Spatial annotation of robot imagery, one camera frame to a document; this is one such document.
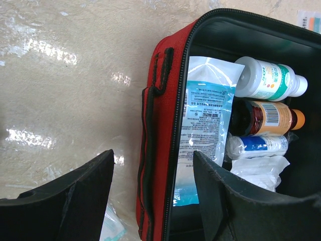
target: barcode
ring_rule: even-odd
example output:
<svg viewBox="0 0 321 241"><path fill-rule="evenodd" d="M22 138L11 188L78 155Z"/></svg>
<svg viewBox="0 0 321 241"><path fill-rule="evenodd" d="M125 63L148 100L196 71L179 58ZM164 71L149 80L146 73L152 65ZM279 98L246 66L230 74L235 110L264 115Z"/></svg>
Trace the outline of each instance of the barcode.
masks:
<svg viewBox="0 0 321 241"><path fill-rule="evenodd" d="M183 117L186 116L186 111L187 111L187 95L188 95L188 91L186 90L185 99L184 99L184 112L183 112Z"/></svg>
<svg viewBox="0 0 321 241"><path fill-rule="evenodd" d="M265 125L270 127L277 127L279 125L279 111L273 104L264 103L262 104L265 110Z"/></svg>

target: blue and white package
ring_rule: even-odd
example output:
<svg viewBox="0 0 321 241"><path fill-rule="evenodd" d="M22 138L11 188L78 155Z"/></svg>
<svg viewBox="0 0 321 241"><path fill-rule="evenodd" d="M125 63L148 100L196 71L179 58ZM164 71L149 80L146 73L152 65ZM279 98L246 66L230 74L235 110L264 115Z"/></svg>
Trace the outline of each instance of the blue and white package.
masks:
<svg viewBox="0 0 321 241"><path fill-rule="evenodd" d="M177 166L174 206L196 204L193 152L223 164L237 81L244 65L209 57L190 57Z"/></svg>
<svg viewBox="0 0 321 241"><path fill-rule="evenodd" d="M234 137L228 136L226 152L232 160L240 158L272 157L285 155L288 148L284 136Z"/></svg>

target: green label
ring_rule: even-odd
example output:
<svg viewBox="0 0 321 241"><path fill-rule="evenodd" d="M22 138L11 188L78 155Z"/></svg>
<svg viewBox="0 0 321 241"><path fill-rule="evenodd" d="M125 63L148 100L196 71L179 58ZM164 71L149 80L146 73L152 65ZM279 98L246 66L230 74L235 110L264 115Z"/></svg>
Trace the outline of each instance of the green label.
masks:
<svg viewBox="0 0 321 241"><path fill-rule="evenodd" d="M271 96L268 100L275 100L275 99L279 99L282 95L284 95L284 93L286 92L289 82L290 82L290 72L288 71L287 68L285 68L282 65L277 65L280 69L281 69L281 73L282 73L282 80L280 83L279 88L277 89L276 93Z"/></svg>

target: orange bottle cap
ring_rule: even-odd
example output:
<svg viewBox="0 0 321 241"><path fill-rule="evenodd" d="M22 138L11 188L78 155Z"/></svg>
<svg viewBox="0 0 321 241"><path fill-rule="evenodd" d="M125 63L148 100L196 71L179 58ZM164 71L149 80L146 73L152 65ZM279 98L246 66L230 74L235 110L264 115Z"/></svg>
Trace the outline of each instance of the orange bottle cap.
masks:
<svg viewBox="0 0 321 241"><path fill-rule="evenodd" d="M295 113L296 113L296 116L297 116L297 122L296 122L296 125L295 127L292 129L292 130L298 130L300 129L304 123L305 123L305 116L304 114L302 113L302 111L298 110L298 109L292 109Z"/></svg>

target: plastic packet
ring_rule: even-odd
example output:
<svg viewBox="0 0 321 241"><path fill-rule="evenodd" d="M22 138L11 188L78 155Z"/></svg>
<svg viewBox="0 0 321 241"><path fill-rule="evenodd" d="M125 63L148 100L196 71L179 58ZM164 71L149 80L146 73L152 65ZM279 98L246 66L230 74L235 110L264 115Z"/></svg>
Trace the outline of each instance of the plastic packet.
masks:
<svg viewBox="0 0 321 241"><path fill-rule="evenodd" d="M222 165L237 81L243 65L190 57L173 205L198 203L193 151Z"/></svg>
<svg viewBox="0 0 321 241"><path fill-rule="evenodd" d="M126 229L117 217L114 208L108 203L99 241L117 241L126 233Z"/></svg>
<svg viewBox="0 0 321 241"><path fill-rule="evenodd" d="M232 161L231 173L256 186L275 192L275 188L281 183L279 174L288 165L290 163L282 156L241 158Z"/></svg>
<svg viewBox="0 0 321 241"><path fill-rule="evenodd" d="M321 13L299 10L297 12L297 25L321 34Z"/></svg>

